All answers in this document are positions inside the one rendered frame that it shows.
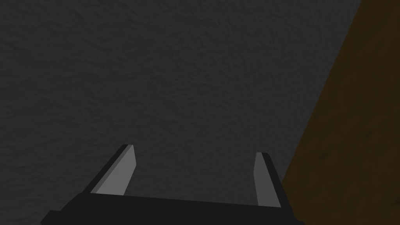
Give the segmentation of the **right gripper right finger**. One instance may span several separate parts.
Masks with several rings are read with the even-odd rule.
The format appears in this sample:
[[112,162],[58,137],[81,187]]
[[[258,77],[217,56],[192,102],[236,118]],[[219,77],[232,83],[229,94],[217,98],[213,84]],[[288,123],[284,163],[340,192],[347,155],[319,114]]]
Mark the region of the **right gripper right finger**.
[[253,175],[259,206],[289,207],[287,196],[268,153],[256,153]]

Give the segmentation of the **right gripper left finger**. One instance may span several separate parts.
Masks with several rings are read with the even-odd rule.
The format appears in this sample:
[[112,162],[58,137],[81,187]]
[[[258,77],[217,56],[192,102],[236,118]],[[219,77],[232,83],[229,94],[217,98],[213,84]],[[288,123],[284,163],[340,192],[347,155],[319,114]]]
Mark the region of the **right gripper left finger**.
[[133,145],[122,145],[85,188],[85,193],[124,195],[136,168]]

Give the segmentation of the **brown wooden door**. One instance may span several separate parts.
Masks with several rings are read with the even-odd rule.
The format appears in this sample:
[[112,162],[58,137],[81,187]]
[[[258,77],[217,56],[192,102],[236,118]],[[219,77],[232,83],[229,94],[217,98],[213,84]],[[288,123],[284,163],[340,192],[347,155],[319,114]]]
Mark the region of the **brown wooden door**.
[[400,225],[400,0],[361,0],[283,186],[305,225]]

